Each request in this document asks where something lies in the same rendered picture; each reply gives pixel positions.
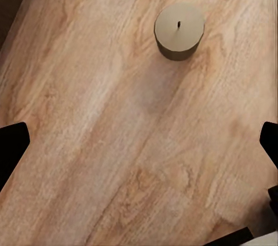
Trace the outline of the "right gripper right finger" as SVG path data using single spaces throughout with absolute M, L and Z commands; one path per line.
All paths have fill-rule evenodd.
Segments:
M 278 169 L 278 124 L 265 122 L 259 141 Z

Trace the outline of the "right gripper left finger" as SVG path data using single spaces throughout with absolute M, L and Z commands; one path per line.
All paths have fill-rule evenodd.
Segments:
M 0 128 L 0 191 L 30 145 L 25 122 Z

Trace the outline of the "pillar candle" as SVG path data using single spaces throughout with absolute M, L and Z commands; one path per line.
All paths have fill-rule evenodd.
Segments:
M 199 10 L 176 2 L 157 16 L 153 29 L 161 53 L 172 61 L 190 58 L 204 35 L 204 20 Z

